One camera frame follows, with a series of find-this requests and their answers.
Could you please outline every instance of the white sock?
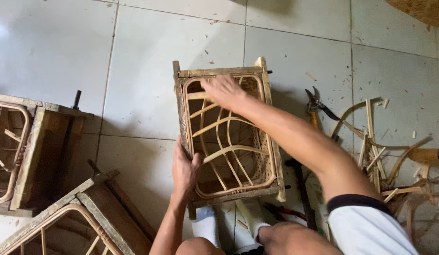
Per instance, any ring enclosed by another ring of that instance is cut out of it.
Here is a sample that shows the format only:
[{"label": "white sock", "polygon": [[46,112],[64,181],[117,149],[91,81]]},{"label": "white sock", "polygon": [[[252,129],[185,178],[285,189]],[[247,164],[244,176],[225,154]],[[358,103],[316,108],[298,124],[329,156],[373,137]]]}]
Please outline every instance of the white sock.
[{"label": "white sock", "polygon": [[259,201],[255,197],[255,198],[236,200],[235,204],[237,205],[237,208],[239,208],[240,212],[245,218],[246,224],[250,229],[254,241],[257,244],[262,245],[258,241],[259,229],[260,227],[263,226],[270,226],[270,224],[265,222],[265,218],[263,217],[263,213],[259,205]]},{"label": "white sock", "polygon": [[215,247],[221,249],[218,226],[216,224],[215,211],[212,206],[198,208],[196,210],[196,220],[191,222],[195,237],[204,237]]}]

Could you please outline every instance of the forearm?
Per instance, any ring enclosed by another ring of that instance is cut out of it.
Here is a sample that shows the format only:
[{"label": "forearm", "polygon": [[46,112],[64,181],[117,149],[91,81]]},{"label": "forearm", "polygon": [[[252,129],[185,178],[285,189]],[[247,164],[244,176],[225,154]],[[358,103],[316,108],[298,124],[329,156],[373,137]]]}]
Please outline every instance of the forearm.
[{"label": "forearm", "polygon": [[306,121],[250,96],[238,100],[232,111],[249,119],[311,169],[322,183],[325,200],[352,191],[379,199],[353,159]]},{"label": "forearm", "polygon": [[156,234],[149,255],[173,255],[182,242],[186,195],[171,195],[169,207]]}]

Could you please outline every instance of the white shirt sleeve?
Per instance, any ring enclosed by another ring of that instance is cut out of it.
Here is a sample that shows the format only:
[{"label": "white shirt sleeve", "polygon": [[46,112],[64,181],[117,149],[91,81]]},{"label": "white shirt sleeve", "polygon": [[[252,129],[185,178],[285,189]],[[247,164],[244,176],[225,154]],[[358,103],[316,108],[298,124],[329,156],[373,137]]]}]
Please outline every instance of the white shirt sleeve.
[{"label": "white shirt sleeve", "polygon": [[328,217],[345,255],[415,255],[405,230],[390,215],[370,206],[341,206]]}]

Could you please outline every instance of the hand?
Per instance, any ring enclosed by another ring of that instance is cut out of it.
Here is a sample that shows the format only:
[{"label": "hand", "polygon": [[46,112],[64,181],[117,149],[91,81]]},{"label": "hand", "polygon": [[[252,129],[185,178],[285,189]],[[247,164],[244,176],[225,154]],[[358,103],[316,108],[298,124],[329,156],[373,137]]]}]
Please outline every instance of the hand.
[{"label": "hand", "polygon": [[180,142],[180,136],[177,138],[176,146],[174,147],[174,159],[172,160],[173,194],[179,197],[186,197],[188,195],[199,175],[198,169],[202,162],[201,158],[201,155],[196,153],[192,161],[187,159]]},{"label": "hand", "polygon": [[201,79],[200,86],[205,89],[212,102],[232,111],[234,111],[234,104],[248,95],[239,87],[232,75],[217,75],[212,79]]}]

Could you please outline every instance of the wooden mold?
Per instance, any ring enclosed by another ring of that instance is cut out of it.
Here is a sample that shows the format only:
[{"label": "wooden mold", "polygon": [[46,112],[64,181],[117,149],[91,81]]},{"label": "wooden mold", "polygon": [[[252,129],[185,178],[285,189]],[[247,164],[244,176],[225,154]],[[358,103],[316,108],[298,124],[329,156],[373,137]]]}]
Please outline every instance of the wooden mold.
[{"label": "wooden mold", "polygon": [[66,194],[0,244],[0,255],[148,254],[137,215],[116,196],[123,191],[107,184],[117,174],[100,173]]},{"label": "wooden mold", "polygon": [[0,204],[13,196],[30,119],[22,105],[0,102]]},{"label": "wooden mold", "polygon": [[69,180],[85,119],[93,114],[0,94],[1,214],[38,213],[80,184]]},{"label": "wooden mold", "polygon": [[[205,155],[189,207],[278,193],[285,200],[279,147],[250,121],[208,101],[202,78],[232,74],[248,94],[271,105],[265,58],[254,67],[180,71],[173,62],[182,146]],[[195,217],[191,210],[190,217]]]}]

